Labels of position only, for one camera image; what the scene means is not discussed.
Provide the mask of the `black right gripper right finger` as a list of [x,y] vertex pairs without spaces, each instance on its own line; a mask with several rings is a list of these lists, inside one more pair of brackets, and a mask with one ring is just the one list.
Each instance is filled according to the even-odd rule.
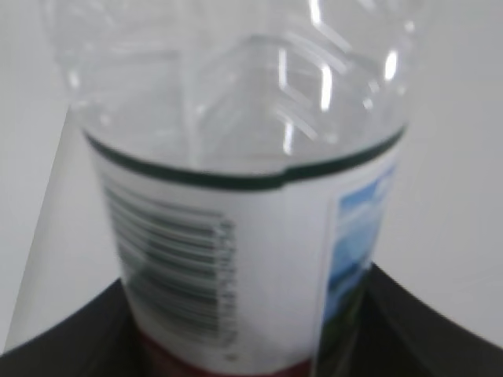
[[316,376],[500,376],[502,348],[437,313],[376,265],[329,275]]

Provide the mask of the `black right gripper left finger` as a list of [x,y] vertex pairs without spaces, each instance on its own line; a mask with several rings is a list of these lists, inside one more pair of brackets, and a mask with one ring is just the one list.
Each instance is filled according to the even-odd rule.
[[1,356],[1,375],[147,376],[137,329],[117,280],[41,335]]

